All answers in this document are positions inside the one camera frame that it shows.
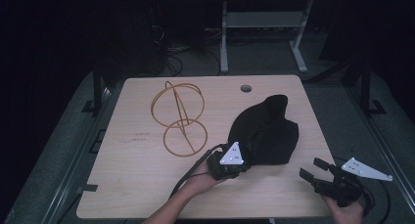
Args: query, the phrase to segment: table top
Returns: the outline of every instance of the table top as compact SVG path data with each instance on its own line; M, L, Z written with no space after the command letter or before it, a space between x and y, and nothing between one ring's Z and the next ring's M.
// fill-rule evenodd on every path
M198 119L207 130L207 143L191 157L177 157L163 144L166 127L152 117L154 98L169 81L191 83L202 92L205 108ZM249 85L252 91L241 91ZM192 88L176 88L189 118L202 111L203 100ZM168 199L177 181L208 149L226 143L235 118L267 97L288 97L286 118L299 125L299 141L285 165L257 165L195 197L180 218L268 218L329 215L312 186L299 177L304 168L318 178L329 172L314 166L315 157L333 163L311 104L295 75L133 78L125 81L107 133L84 191L80 218L147 218ZM179 119L174 94L167 91L154 104L154 115L167 124ZM195 148L205 140L199 124L186 127ZM186 154L189 147L180 130L167 130L166 144Z

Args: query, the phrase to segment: black cable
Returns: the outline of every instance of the black cable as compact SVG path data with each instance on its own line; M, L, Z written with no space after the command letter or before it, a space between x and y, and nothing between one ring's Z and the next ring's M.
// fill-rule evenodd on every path
M207 53L207 54L210 54L210 55L212 55L215 59L216 59L216 62L217 62L217 66L218 66L218 72L217 72L217 74L216 75L220 75L220 72L221 72L221 69L220 69L220 60L213 54L213 52L211 52L211 51L207 51L207 50L205 50L205 52Z
M365 205L363 209L363 217L366 217L369 214L370 210L375 207L375 197L371 197L371 192L367 193L364 189L368 190L367 188L361 186L362 188L362 197L365 200Z
M64 220L64 218L67 216L67 214L69 213L70 209L75 205L75 203L77 202L77 200L79 200L79 198L81 197L81 194L78 194L75 198L75 200L69 205L69 207L67 208L67 210L65 210L64 214L62 214L61 218L59 218L57 224L61 223L62 220Z
M367 196L369 196L369 199L371 201L371 205L369 206L370 209L374 208L376 206L376 200L375 200L375 196L373 195L373 193L365 186L363 186L364 192L366 193Z
M251 34L248 34L246 31L241 30L241 34L238 36L229 36L226 44L229 46L247 46L254 43L258 43L260 40L260 36L258 35L258 32L256 32L256 35L258 35L258 38L256 42L254 42L254 36Z
M216 45L220 42L220 40L222 39L222 30L220 28L217 29L218 32L214 35L211 35L209 37L207 37L205 39L205 45Z
M229 36L229 33L234 30L235 28L227 28L226 29L226 36ZM213 37L209 37L208 39L205 40L205 45L206 46L212 46L212 45L218 45L220 44L222 41L222 31L220 28L220 33L217 35L214 35Z
M192 176L192 173L202 164L203 161L205 161L208 156L210 156L210 154L213 153L214 150L218 149L218 148L222 148L223 146L225 146L224 144L219 144L209 150L207 150L207 152L204 153L204 155L199 158L195 164L193 164L193 166L189 169L189 171L186 172L186 174L183 175L182 178L180 178L180 180L177 182L176 186L174 187L173 191L170 194L170 197L168 197L169 199L176 194L176 192L180 189L181 185Z
M384 217L381 219L381 221L379 222L380 224L385 223L385 221L388 219L389 215L391 214L391 195L387 189L387 187L385 186L385 183L382 181L379 181L379 183L381 184L382 188L385 191L385 194L387 195L387 211L384 215Z
M333 157L334 159L338 159L338 160L341 160L341 161L344 161L344 162L347 162L348 161L348 159L345 159L345 158L342 158L342 157Z
M170 58L170 59L173 59L173 60L176 60L177 62L179 62L179 64L180 64L180 69L179 70L176 70L176 68L174 67L174 65L169 61L169 60L165 60L165 63L170 67L170 70L174 70L172 73L171 73L171 75L172 76L177 76L177 75L179 75L179 74L181 74L181 72L182 72L182 70L183 70L183 62L180 60L180 59L178 59L178 58L176 58L176 57L172 57L172 56L167 56L167 58Z
M178 51L170 51L167 55L168 56L175 56L175 55L179 55L181 53L185 53L185 52L189 52L189 51L199 51L199 50L196 49L196 48L188 47L186 49L181 49L181 50L178 50Z

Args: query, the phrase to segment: wooden table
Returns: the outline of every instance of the wooden table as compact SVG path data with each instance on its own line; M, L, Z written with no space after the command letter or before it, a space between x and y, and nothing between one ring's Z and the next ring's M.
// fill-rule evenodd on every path
M200 88L205 110L199 122L207 129L207 145L191 157L177 157L163 145L165 127L151 115L151 103L172 84L192 83ZM250 85L252 91L241 91ZM200 96L191 89L177 90L188 116L198 114ZM320 126L302 84L294 75L215 76L128 79L121 91L113 117L88 180L98 185L83 192L77 209L80 218L147 218L168 199L184 173L209 148L226 143L232 122L246 108L266 97L283 94L289 99L286 118L299 125L300 137L286 165L254 166L236 179L222 183L185 207L181 218L268 218L329 215L319 195L299 177L300 168L330 180L329 172L312 165L315 157L333 163ZM179 118L172 93L155 105L159 120ZM195 145L204 141L196 125L187 129ZM189 150L179 130L168 130L166 142L174 150Z

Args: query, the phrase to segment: hole in table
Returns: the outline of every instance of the hole in table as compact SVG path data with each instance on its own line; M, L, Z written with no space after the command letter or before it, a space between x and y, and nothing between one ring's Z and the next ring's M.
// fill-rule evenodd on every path
M244 93L250 93L252 90L251 85L241 85L241 91Z

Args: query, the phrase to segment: black cloth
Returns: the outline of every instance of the black cloth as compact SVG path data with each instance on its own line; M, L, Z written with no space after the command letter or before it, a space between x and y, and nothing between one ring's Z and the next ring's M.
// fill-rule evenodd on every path
M244 110L235 119L228 144L239 142L248 165L288 163L299 140L299 127L285 118L288 98L273 95Z

